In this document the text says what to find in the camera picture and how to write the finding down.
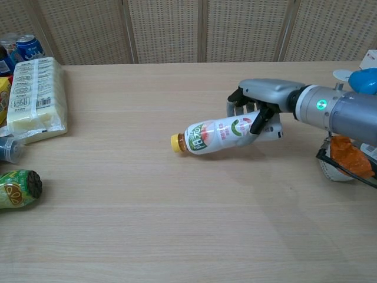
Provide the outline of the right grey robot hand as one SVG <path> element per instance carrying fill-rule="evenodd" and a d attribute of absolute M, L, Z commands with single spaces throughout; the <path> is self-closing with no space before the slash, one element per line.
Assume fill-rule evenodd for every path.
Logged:
<path fill-rule="evenodd" d="M 268 122 L 280 113 L 292 113 L 290 106 L 291 93 L 298 93 L 306 87 L 303 83 L 270 78 L 254 78 L 243 80 L 238 88 L 227 98 L 227 115 L 239 116 L 259 110 L 245 137 L 237 146 L 249 145 L 260 136 Z"/>

